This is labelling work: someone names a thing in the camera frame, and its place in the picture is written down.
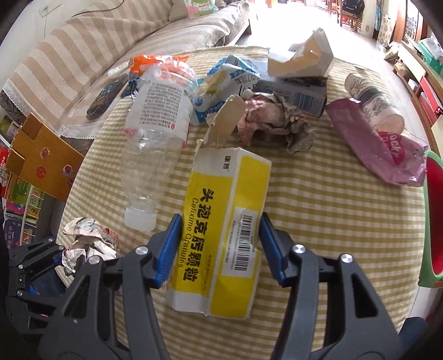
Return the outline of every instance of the clear plastic bottle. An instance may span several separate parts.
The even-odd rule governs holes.
[[[170,60],[149,67],[139,88],[126,118],[120,178],[128,197],[125,225],[148,233],[186,143],[197,79],[186,63]]]

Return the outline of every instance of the green rim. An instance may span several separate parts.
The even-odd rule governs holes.
[[[426,152],[426,157],[430,157],[436,161],[441,168],[443,168],[443,161],[440,157],[433,151],[428,150]],[[426,224],[424,228],[424,250],[423,258],[421,261],[420,278],[418,281],[419,286],[423,287],[434,287],[436,281],[440,281],[443,278],[443,272],[436,274],[432,268],[431,259],[431,228],[429,223],[429,200],[427,193],[427,179],[425,179],[423,184],[423,194],[424,194],[424,206],[425,206],[425,219]]]

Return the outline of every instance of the wall outlet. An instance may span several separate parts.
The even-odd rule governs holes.
[[[41,8],[40,15],[42,17],[48,16],[48,14],[54,9],[58,8],[62,4],[62,0],[50,0],[49,4]]]

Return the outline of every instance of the black bag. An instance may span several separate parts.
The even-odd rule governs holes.
[[[363,0],[343,0],[342,9],[343,11],[360,16],[365,9],[365,2]]]

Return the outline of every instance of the round sticker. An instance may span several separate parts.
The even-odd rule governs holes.
[[[42,151],[40,151],[40,157],[42,158],[42,160],[47,159],[50,154],[51,154],[51,151],[49,151],[48,148],[43,148]]]
[[[63,168],[63,175],[64,176],[71,176],[72,175],[72,166],[71,165],[65,165]]]
[[[74,183],[75,177],[70,177],[68,179],[68,187],[69,189],[72,187],[73,183]]]
[[[46,169],[43,166],[39,166],[35,173],[39,179],[43,179],[46,175]]]

